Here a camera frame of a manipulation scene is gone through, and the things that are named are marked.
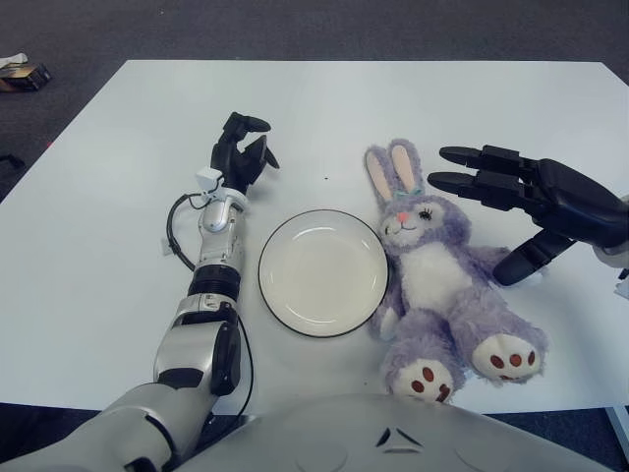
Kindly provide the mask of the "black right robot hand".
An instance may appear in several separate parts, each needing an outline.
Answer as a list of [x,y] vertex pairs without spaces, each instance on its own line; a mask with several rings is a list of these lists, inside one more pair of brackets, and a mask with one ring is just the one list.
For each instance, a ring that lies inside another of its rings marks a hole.
[[439,155],[477,173],[432,172],[433,187],[485,207],[520,208],[541,228],[492,270],[500,284],[524,280],[577,242],[619,268],[621,280],[628,277],[628,203],[602,184],[558,161],[503,147],[443,147]]

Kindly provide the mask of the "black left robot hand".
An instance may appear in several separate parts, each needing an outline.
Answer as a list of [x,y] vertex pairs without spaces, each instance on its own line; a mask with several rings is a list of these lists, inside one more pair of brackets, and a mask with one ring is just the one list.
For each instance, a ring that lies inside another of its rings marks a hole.
[[[262,119],[237,112],[229,116],[223,126],[222,135],[212,149],[210,160],[210,167],[222,174],[224,188],[245,195],[266,165],[280,168],[274,154],[267,147],[265,133],[270,130],[270,124]],[[238,150],[238,143],[248,133],[253,132],[262,133],[262,136],[243,150]]]

